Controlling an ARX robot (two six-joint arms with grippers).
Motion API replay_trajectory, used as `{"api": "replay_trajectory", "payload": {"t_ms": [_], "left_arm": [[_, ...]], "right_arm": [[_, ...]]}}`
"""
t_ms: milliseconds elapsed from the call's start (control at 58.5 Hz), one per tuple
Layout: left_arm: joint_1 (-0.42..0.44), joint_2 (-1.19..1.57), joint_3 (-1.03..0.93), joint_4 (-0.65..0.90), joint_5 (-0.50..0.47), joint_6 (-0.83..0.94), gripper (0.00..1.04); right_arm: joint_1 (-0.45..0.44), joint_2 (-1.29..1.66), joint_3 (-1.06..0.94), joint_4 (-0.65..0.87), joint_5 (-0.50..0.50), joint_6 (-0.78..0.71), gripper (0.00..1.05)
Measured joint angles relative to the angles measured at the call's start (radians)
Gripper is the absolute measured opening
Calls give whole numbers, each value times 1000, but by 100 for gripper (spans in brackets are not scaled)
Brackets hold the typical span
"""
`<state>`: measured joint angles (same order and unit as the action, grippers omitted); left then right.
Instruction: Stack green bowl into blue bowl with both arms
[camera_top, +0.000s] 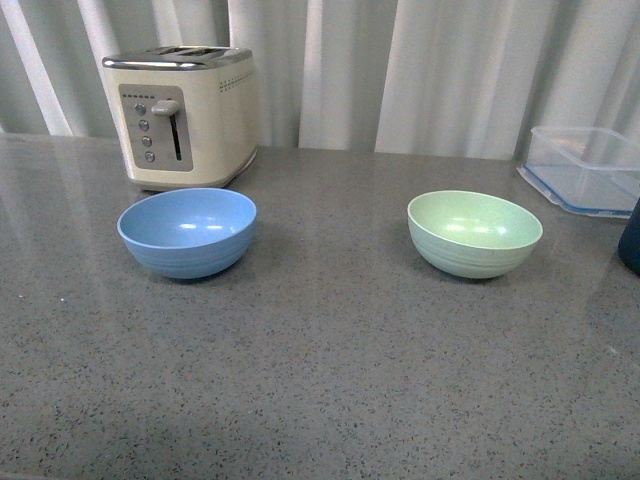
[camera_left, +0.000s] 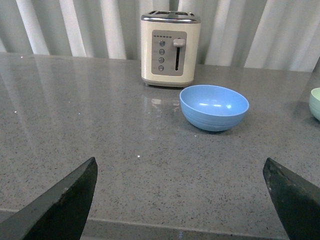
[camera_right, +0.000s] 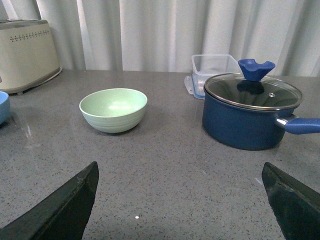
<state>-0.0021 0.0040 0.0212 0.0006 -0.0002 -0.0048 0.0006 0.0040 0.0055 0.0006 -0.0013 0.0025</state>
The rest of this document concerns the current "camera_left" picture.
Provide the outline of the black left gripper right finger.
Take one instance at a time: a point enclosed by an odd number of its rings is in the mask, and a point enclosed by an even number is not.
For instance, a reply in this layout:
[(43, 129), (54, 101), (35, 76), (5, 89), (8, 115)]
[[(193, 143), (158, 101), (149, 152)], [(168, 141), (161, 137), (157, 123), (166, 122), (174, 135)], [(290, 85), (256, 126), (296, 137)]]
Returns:
[(320, 188), (272, 158), (263, 177), (281, 224), (291, 240), (320, 238)]

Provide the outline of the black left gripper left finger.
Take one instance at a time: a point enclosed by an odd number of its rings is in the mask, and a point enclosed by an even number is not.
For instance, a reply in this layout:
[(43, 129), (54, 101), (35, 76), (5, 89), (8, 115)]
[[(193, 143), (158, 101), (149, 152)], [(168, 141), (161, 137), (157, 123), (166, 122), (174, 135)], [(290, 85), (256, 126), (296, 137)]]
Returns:
[(98, 165), (89, 158), (0, 224), (2, 240), (79, 240), (92, 205)]

